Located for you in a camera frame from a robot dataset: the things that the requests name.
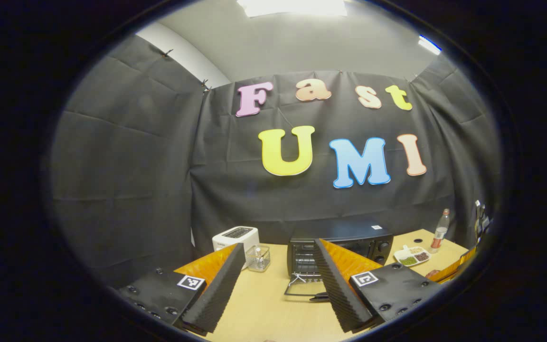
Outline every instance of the toaster oven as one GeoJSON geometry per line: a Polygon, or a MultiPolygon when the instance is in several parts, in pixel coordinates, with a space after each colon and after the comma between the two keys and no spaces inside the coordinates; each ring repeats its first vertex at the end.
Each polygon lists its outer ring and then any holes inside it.
{"type": "Polygon", "coordinates": [[[321,281],[313,253],[317,238],[330,241],[354,253],[378,262],[386,263],[393,242],[393,235],[372,219],[319,219],[297,223],[287,247],[286,264],[291,278],[285,295],[313,296],[319,288],[313,283],[321,281]],[[303,290],[291,289],[291,286],[303,290]]]}

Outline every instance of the plastic bottle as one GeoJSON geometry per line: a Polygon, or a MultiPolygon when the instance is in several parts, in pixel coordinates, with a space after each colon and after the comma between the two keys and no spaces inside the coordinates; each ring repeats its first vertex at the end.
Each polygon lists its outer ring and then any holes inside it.
{"type": "Polygon", "coordinates": [[[437,253],[438,249],[440,248],[440,245],[443,242],[444,235],[447,234],[447,231],[449,230],[449,210],[445,209],[443,211],[443,216],[438,221],[438,225],[436,226],[436,232],[434,233],[434,239],[432,240],[432,244],[430,245],[430,253],[437,253]]]}

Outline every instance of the white dish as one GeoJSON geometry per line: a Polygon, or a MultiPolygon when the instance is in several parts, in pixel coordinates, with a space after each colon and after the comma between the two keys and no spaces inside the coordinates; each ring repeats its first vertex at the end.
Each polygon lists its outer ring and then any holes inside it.
{"type": "Polygon", "coordinates": [[[396,260],[398,260],[398,262],[400,262],[402,264],[402,262],[400,260],[404,260],[406,258],[409,258],[409,257],[414,257],[415,260],[417,260],[416,263],[414,264],[410,264],[410,265],[404,265],[406,267],[413,267],[415,265],[418,265],[418,264],[421,264],[423,262],[426,262],[428,260],[430,260],[430,258],[432,257],[432,255],[426,251],[425,249],[423,249],[422,247],[407,247],[406,245],[403,246],[403,249],[399,250],[399,251],[396,251],[394,253],[394,257],[396,258],[396,260]],[[422,261],[419,261],[418,258],[416,258],[415,256],[416,255],[420,255],[421,253],[426,253],[427,255],[427,258],[426,260],[422,260],[422,261]]]}

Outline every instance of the yellow letter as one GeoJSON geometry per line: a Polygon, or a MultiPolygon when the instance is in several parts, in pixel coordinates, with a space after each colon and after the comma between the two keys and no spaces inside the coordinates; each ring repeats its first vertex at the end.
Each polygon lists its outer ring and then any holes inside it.
{"type": "Polygon", "coordinates": [[[332,93],[326,89],[326,84],[321,80],[310,78],[297,83],[297,99],[311,101],[315,99],[326,100],[332,93]]]}
{"type": "Polygon", "coordinates": [[[358,101],[367,108],[381,108],[381,100],[376,97],[377,93],[369,86],[357,86],[356,94],[358,101]]]}
{"type": "Polygon", "coordinates": [[[412,104],[404,101],[403,96],[406,96],[406,91],[399,89],[397,85],[386,87],[386,91],[391,94],[394,103],[401,110],[411,110],[413,108],[412,104]]]}
{"type": "Polygon", "coordinates": [[[259,133],[263,141],[263,166],[276,176],[293,176],[306,171],[312,162],[311,134],[312,126],[298,126],[291,130],[299,143],[299,158],[288,162],[282,160],[282,137],[284,130],[267,130],[259,133]]]}
{"type": "Polygon", "coordinates": [[[419,150],[417,149],[417,137],[413,134],[403,134],[398,136],[398,141],[404,146],[404,152],[406,152],[406,160],[408,160],[408,169],[406,173],[409,176],[423,175],[427,169],[421,162],[421,156],[419,156],[419,150]]]}

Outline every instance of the clear glass container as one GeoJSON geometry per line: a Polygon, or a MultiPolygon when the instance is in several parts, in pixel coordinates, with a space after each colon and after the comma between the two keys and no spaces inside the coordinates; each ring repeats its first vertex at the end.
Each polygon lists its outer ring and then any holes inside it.
{"type": "Polygon", "coordinates": [[[267,246],[255,245],[246,252],[246,265],[249,270],[263,272],[267,270],[270,263],[271,256],[267,246]]]}

